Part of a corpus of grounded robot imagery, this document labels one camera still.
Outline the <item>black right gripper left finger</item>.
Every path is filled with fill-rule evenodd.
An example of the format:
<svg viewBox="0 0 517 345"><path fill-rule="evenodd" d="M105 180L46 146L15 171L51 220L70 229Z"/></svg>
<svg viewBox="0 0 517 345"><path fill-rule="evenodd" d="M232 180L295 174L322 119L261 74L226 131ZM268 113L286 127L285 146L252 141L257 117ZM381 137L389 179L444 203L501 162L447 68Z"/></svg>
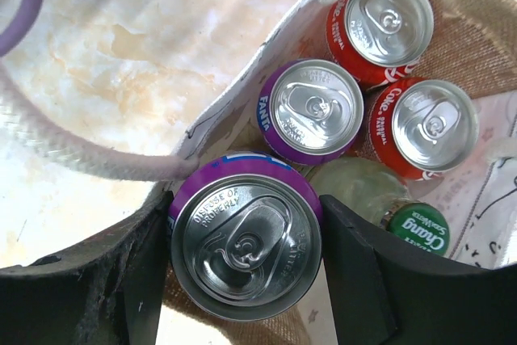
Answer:
<svg viewBox="0 0 517 345"><path fill-rule="evenodd" d="M166 191L54 254L1 270L3 344L154 344L166 279Z"/></svg>

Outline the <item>green-capped Chang soda bottle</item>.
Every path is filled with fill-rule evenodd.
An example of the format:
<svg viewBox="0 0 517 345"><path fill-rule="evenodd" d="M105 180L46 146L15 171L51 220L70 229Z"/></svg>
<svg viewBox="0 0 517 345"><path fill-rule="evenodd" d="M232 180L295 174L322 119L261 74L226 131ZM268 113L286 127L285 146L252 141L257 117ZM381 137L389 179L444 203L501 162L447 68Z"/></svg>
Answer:
<svg viewBox="0 0 517 345"><path fill-rule="evenodd" d="M425 251L446 254L450 230L443 214L414 199L387 166L342 157L312 168L306 178L318 195L333 196L364 220Z"/></svg>

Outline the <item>purple Fanta soda can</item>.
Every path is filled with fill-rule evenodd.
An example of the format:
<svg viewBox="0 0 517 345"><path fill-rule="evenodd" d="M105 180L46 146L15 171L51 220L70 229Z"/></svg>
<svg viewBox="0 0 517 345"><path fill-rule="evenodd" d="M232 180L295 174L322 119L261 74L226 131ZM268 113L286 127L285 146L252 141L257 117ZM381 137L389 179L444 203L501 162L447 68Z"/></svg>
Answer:
<svg viewBox="0 0 517 345"><path fill-rule="evenodd" d="M201 309L231 321L271 318L313 284L321 222L317 193L293 167L268 154L226 154L175 193L170 261Z"/></svg>

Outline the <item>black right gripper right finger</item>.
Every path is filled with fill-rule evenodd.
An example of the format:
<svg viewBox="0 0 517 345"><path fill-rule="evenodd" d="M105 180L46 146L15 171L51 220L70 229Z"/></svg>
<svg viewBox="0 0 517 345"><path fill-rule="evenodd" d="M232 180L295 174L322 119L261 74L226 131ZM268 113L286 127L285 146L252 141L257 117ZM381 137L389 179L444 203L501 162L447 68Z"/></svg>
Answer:
<svg viewBox="0 0 517 345"><path fill-rule="evenodd" d="M412 246L321 196L323 259L340 344L514 344L516 267Z"/></svg>

